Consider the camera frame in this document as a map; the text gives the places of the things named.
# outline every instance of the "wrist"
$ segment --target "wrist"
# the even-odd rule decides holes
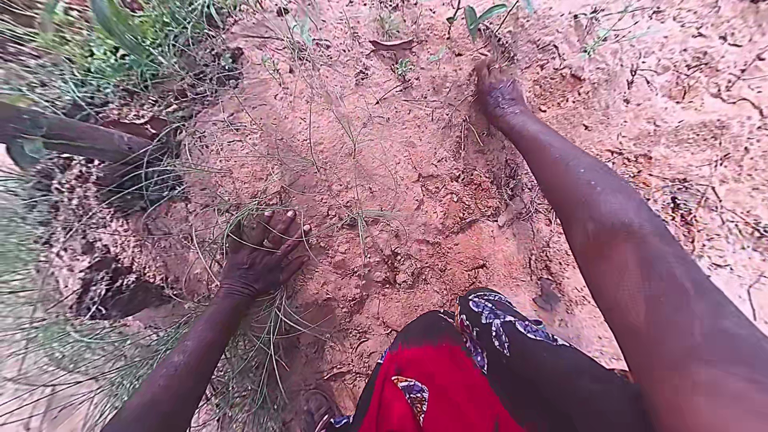
[[[500,117],[495,127],[504,135],[512,133],[519,128],[527,128],[529,125],[541,121],[536,115],[527,109],[518,109],[505,113]]]
[[[258,291],[240,285],[221,284],[214,299],[227,303],[253,303],[259,297]]]

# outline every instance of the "hand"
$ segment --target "hand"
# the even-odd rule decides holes
[[[309,260],[309,256],[300,255],[285,262],[311,227],[291,230],[296,219],[293,210],[277,222],[273,216],[274,211],[268,211],[255,226],[243,229],[238,223],[229,233],[229,256],[220,276],[219,291],[223,294],[256,298],[275,291]]]
[[[477,99],[483,114],[496,128],[522,111],[530,111],[518,80],[492,65],[489,59],[475,66]]]

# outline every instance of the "dry leaf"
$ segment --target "dry leaf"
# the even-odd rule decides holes
[[[413,48],[413,39],[404,39],[401,41],[390,41],[390,42],[370,40],[368,42],[370,42],[371,45],[373,45],[373,49],[378,51],[398,51],[401,49]]]

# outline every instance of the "black fabric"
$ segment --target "black fabric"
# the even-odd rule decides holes
[[[653,430],[642,404],[639,388],[614,371],[566,344],[551,344],[529,337],[515,326],[502,323],[509,355],[499,349],[492,325],[470,307],[475,293],[496,293],[477,288],[459,297],[457,312],[430,311],[406,325],[390,350],[423,344],[461,344],[462,333],[452,325],[462,315],[475,329],[475,337],[487,360],[486,377],[510,415],[531,432],[646,432]],[[501,301],[490,303],[518,321],[540,326]],[[377,363],[358,400],[351,423],[331,430],[358,430],[370,404],[379,371]]]

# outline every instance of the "red sandy soil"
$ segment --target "red sandy soil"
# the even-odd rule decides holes
[[[320,385],[345,413],[396,332],[453,308],[470,287],[501,291],[605,366],[625,367],[556,215],[473,105],[473,66],[493,55],[511,60],[534,112],[634,185],[768,331],[768,5],[637,2],[614,28],[637,24],[587,57],[582,48],[623,4],[601,6],[595,21],[574,18],[594,11],[590,2],[541,0],[533,14],[513,11],[499,38],[473,43],[463,18],[446,38],[448,1],[292,4],[295,16],[309,14],[314,37],[299,61],[284,40],[260,37],[289,34],[275,8],[245,11],[227,34],[244,50],[244,79],[184,139],[184,160],[207,172],[187,176],[188,200],[133,221],[155,237],[131,264],[196,297],[216,288],[211,257],[220,252],[204,243],[226,209],[213,205],[260,198],[296,209],[313,226],[313,259],[286,289],[307,321],[326,319],[330,343],[287,340],[281,376],[291,399]],[[382,10],[402,19],[399,37],[413,38],[412,50],[372,50]],[[415,66],[405,81],[392,70],[399,58]],[[339,226],[350,214],[368,216],[365,247],[356,221]],[[540,277],[555,282],[554,311],[532,301]]]

